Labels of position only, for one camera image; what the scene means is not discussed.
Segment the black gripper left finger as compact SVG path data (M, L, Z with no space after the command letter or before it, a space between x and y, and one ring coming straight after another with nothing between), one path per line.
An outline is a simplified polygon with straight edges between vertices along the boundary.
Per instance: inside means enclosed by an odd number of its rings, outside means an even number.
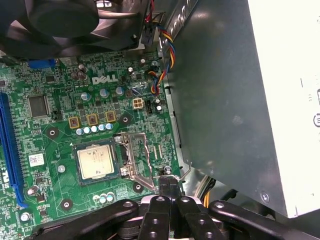
M167 240L170 234L171 179L159 178L159 194L148 196L147 211L138 227L139 240ZM40 228L32 240L113 240L125 222L137 221L143 203L129 199L117 201L92 213L53 228Z

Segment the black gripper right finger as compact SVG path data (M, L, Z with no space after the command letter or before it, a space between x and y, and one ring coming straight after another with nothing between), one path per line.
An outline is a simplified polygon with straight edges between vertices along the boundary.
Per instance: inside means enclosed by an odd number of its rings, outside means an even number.
M183 195L176 179L170 180L170 197L182 223L195 240L225 240L223 227L244 240L315 240L316 237L288 227L225 200L215 200L203 210L197 198Z

